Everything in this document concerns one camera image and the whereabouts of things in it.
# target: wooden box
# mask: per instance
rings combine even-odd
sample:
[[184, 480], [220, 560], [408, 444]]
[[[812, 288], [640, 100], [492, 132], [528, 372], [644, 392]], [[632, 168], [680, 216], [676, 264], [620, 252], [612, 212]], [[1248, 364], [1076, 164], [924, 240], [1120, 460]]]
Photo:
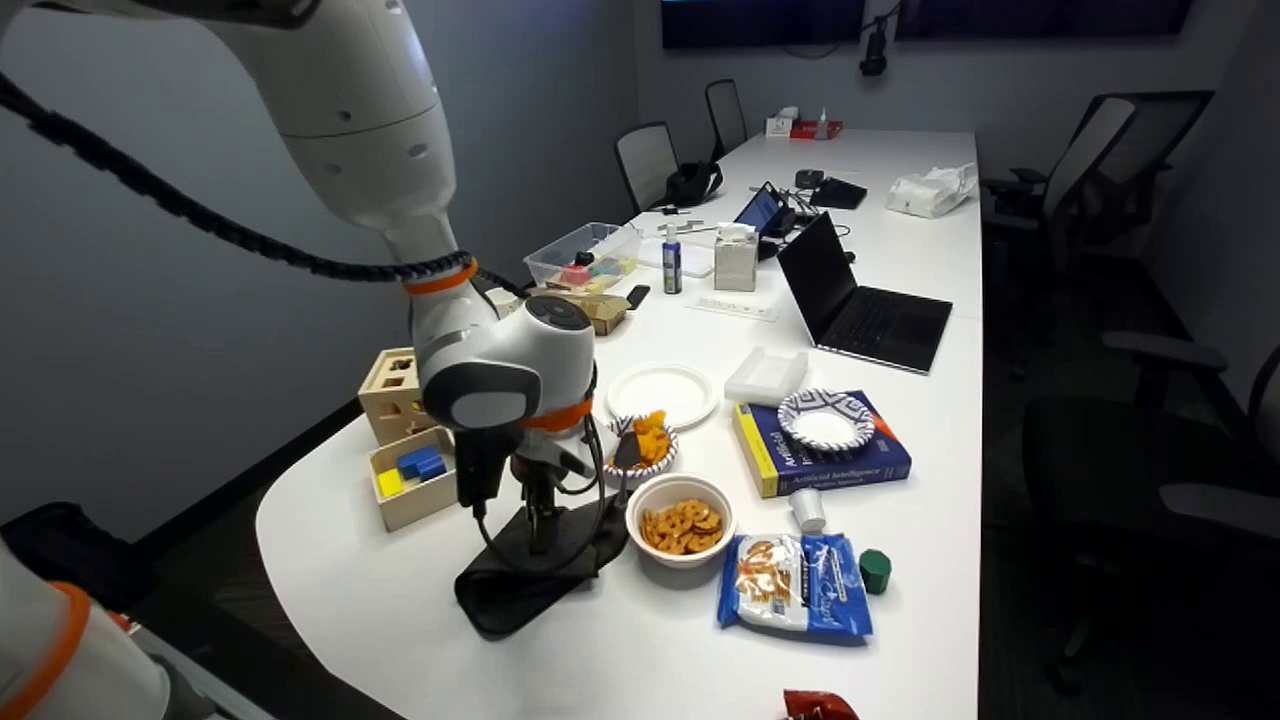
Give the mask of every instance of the wooden box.
[[380, 444], [432, 428], [412, 348], [384, 348], [356, 396]]
[[[408, 456], [416, 448], [436, 448], [444, 456], [444, 472], [424, 484], [408, 480], [412, 488], [404, 496], [380, 496], [376, 476], [384, 468], [400, 468], [400, 456]], [[416, 432], [416, 436], [404, 436], [396, 444], [376, 448], [368, 456], [368, 468], [372, 468], [368, 492], [372, 492], [372, 504], [376, 504], [388, 532], [456, 504], [456, 452], [452, 452], [452, 436], [444, 428], [428, 428], [428, 432]]]

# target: snack bag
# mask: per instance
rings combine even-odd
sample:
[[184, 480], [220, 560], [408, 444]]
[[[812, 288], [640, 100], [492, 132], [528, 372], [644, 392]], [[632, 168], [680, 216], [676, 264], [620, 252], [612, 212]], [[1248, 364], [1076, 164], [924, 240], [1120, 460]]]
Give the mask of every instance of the snack bag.
[[716, 620], [836, 644], [872, 636], [848, 536], [736, 536], [724, 552]]

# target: floor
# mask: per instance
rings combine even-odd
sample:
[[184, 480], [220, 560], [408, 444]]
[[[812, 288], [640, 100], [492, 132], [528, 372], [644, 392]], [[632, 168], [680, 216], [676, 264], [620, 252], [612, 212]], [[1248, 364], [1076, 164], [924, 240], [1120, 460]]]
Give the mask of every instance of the floor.
[[[1208, 656], [1196, 636], [1148, 632], [1160, 640], [1120, 640], [1136, 632], [1100, 632], [1080, 672], [1080, 692], [1064, 696], [1044, 680], [1048, 656], [1068, 636], [1060, 584], [1040, 552], [1032, 504], [1020, 476], [1020, 412], [1048, 392], [1092, 392], [1124, 400], [1132, 364], [1108, 356], [1096, 336], [1108, 328], [1168, 328], [1136, 268], [1104, 268], [1088, 292], [1064, 292], [1044, 304], [1036, 332], [1000, 324], [1008, 296], [988, 300], [988, 676], [984, 716], [992, 720], [1216, 720], [1232, 716], [1224, 692], [1208, 680]], [[1192, 392], [1176, 408], [1212, 416]], [[296, 644], [272, 592], [256, 576], [252, 512], [260, 488], [236, 496], [216, 520], [160, 552], [164, 588], [152, 620], [176, 644], [236, 680], [236, 688], [280, 716], [388, 716], [364, 696], [328, 680]]]

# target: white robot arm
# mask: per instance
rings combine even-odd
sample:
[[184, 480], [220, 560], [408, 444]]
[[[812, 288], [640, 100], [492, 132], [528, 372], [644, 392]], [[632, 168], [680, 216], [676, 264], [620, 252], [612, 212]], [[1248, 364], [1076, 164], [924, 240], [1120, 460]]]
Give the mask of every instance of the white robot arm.
[[[32, 0], [0, 0], [0, 40], [28, 4]], [[524, 448], [528, 436], [572, 432], [588, 420], [596, 384], [588, 316], [560, 300], [532, 300], [496, 320], [472, 288], [476, 260], [452, 260], [460, 256], [444, 216], [456, 192], [452, 140], [404, 0], [60, 4], [96, 16], [188, 16], [208, 24], [256, 80], [316, 196], [336, 216], [380, 232], [400, 264], [440, 260], [428, 276], [404, 280], [404, 292], [416, 312], [412, 344], [424, 404], [456, 432], [460, 504], [468, 504], [476, 520], [484, 520], [484, 500], [496, 496], [504, 460]], [[544, 520], [540, 532], [564, 532], [556, 508], [540, 504], [532, 516]], [[564, 572], [576, 560], [580, 548], [540, 568]], [[592, 576], [600, 564], [604, 560], [588, 556], [580, 576]], [[36, 584], [0, 544], [0, 636], [24, 632], [20, 644], [0, 644], [0, 716], [32, 700], [32, 676], [44, 672], [32, 664], [48, 660], [40, 660], [40, 652], [60, 640], [64, 624], [64, 596]], [[120, 652], [120, 668], [128, 668], [120, 672], [116, 696], [92, 684], [88, 696], [76, 696], [76, 684], [60, 680], [44, 688], [44, 704], [24, 704], [20, 712], [44, 716], [36, 708], [56, 708], [56, 716], [68, 720], [160, 720], [168, 704], [160, 668], [124, 644], [112, 644], [112, 652]]]

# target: white plate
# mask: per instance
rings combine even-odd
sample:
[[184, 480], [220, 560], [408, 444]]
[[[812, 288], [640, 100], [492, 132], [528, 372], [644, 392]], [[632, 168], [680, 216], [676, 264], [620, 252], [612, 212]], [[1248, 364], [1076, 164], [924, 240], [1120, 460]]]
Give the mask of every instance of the white plate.
[[672, 432], [696, 428], [716, 404], [708, 376], [692, 368], [636, 368], [608, 392], [612, 420], [664, 412]]
[[776, 408], [776, 420], [820, 452], [852, 452], [876, 436], [876, 416], [848, 392], [796, 392]]

